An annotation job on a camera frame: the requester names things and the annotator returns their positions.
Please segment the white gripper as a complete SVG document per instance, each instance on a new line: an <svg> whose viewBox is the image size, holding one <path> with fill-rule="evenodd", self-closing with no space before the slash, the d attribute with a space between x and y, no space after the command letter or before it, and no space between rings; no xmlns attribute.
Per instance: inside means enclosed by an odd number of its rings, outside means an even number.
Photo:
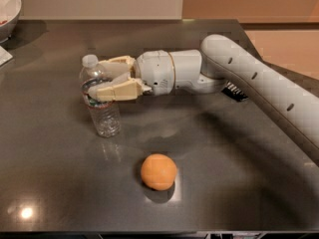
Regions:
<svg viewBox="0 0 319 239"><path fill-rule="evenodd" d="M89 87L88 95L99 102L136 100L152 90L155 96L167 95L174 85L174 67L168 52L163 50L145 52L135 60L130 56L120 56L100 61L103 75L114 79L131 72L136 62L136 77L121 83L102 83Z"/></svg>

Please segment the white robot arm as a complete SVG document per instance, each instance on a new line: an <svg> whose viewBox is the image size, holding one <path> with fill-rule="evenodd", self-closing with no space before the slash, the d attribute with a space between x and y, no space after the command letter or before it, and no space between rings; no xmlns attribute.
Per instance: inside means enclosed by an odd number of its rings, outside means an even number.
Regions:
<svg viewBox="0 0 319 239"><path fill-rule="evenodd" d="M88 96L98 102L130 101L176 89L195 94L232 83L252 99L309 157L319 162L319 98L250 55L234 41L213 34L198 50L145 52L99 61L83 59L98 83Z"/></svg>

